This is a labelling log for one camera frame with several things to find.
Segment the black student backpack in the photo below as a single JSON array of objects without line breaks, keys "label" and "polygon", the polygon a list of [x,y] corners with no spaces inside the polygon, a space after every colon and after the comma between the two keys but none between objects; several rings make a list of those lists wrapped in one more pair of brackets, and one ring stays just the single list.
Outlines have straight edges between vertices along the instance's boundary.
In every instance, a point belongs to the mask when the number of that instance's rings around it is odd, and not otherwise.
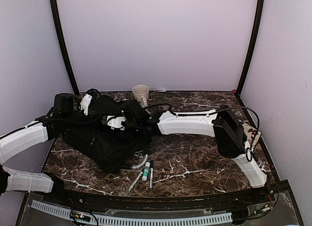
[{"label": "black student backpack", "polygon": [[[102,95],[97,98],[89,106],[89,113],[101,113],[102,115],[122,115],[119,107],[124,102],[116,102],[111,97]],[[132,164],[126,163],[135,152],[143,151],[148,154],[149,144],[151,140],[147,139],[105,139],[99,135],[99,128],[95,132],[95,137],[92,139],[98,161],[94,161],[104,172],[112,173],[118,169],[131,169]]]}]

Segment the white glue stick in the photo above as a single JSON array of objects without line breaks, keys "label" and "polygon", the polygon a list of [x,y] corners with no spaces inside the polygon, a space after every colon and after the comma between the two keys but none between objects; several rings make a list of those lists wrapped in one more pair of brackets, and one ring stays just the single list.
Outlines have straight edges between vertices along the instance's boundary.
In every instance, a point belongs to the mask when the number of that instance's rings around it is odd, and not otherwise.
[{"label": "white glue stick", "polygon": [[145,166],[144,166],[144,171],[143,171],[143,175],[142,175],[142,180],[146,181],[148,178],[148,174],[149,174],[149,169],[150,169],[150,162],[146,162]]}]

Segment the blue cap white marker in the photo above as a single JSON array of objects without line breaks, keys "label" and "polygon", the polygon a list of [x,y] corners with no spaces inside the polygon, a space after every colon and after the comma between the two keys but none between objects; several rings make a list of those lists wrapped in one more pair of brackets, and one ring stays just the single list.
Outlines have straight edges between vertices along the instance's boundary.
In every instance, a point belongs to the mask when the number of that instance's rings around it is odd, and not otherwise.
[{"label": "blue cap white marker", "polygon": [[149,188],[150,190],[153,190],[153,178],[154,178],[154,161],[150,161],[150,182],[149,182]]}]

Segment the white clear pen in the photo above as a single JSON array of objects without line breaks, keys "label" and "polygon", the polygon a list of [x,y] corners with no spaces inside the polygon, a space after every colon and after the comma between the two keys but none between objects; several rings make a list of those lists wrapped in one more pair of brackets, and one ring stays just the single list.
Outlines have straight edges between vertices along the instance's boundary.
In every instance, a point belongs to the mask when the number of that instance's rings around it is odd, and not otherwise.
[{"label": "white clear pen", "polygon": [[141,176],[143,175],[143,172],[141,171],[138,176],[136,177],[136,179],[131,183],[131,185],[128,187],[128,189],[125,192],[125,196],[128,196],[129,193],[132,191],[132,189],[134,188],[134,186],[137,184],[137,182],[140,180]]}]

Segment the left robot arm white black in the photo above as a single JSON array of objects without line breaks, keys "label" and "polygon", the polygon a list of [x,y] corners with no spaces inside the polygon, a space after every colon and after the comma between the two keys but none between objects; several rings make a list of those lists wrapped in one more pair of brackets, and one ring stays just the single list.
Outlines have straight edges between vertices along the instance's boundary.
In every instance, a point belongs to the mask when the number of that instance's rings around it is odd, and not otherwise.
[{"label": "left robot arm white black", "polygon": [[44,115],[30,124],[0,138],[0,192],[27,191],[48,193],[59,205],[69,200],[64,182],[51,173],[34,173],[5,167],[5,162],[35,145],[50,141],[59,135],[71,147],[98,161],[92,139],[100,122],[100,113],[85,116]]}]

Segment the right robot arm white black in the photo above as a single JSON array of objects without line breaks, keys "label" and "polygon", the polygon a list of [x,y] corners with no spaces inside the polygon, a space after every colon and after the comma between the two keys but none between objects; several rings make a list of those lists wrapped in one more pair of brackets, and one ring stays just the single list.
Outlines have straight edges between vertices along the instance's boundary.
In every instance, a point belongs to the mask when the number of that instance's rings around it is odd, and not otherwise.
[{"label": "right robot arm white black", "polygon": [[223,105],[219,110],[175,113],[146,109],[123,109],[120,115],[105,115],[104,125],[113,130],[150,129],[152,133],[199,134],[214,137],[221,156],[233,160],[246,175],[252,189],[249,200],[260,203],[268,195],[265,187],[269,177],[262,162],[254,157],[253,146],[231,108]]}]

